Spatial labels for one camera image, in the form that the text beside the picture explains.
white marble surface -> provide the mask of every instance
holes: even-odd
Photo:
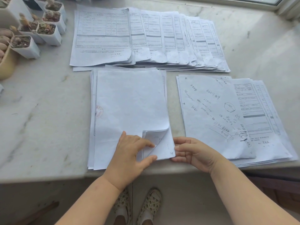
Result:
[[[73,9],[61,47],[40,46],[39,60],[21,58],[13,76],[1,84],[0,183],[99,176],[87,171],[90,125],[88,72],[68,65],[73,41]],[[179,11],[215,22],[233,78],[265,82],[291,142],[300,153],[300,39],[290,22],[272,12],[210,6],[178,0],[104,0],[98,7],[137,7]],[[185,135],[175,76],[168,72],[168,110],[174,136]],[[286,162],[255,168],[300,166]],[[145,174],[195,171],[186,164],[157,161]]]

left hand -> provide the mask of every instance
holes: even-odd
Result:
[[[141,162],[137,162],[137,153],[146,146],[155,147],[150,140],[139,136],[126,135],[126,132],[123,131],[103,177],[122,192],[127,185],[157,159],[156,155],[151,155]]]

gray shaded bar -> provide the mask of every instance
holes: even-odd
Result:
[[[263,117],[265,116],[265,114],[263,115],[248,115],[248,116],[244,116],[244,118],[254,118],[254,117]]]
[[[156,35],[146,35],[147,37],[156,37],[156,38],[160,38],[161,36],[156,36]]]
[[[144,35],[144,33],[143,34],[132,34],[131,36],[134,36],[134,35]]]
[[[83,36],[83,37],[118,37],[118,38],[124,38],[124,37],[129,37],[129,35],[77,35],[77,36]]]

floor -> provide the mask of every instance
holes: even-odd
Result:
[[[0,185],[0,225],[15,222],[52,201],[59,201],[58,208],[32,223],[53,225],[93,180],[86,178]],[[139,177],[129,186],[130,193],[133,193],[133,221],[136,221],[144,197],[153,186],[159,188],[163,194],[161,208],[154,219],[155,225],[233,224],[210,176],[203,173]],[[299,214],[291,214],[300,221]],[[111,225],[113,220],[111,213],[106,225]]]

right hand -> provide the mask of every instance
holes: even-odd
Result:
[[[219,161],[227,160],[219,152],[192,137],[174,137],[175,155],[173,162],[185,162],[199,170],[211,173]]]

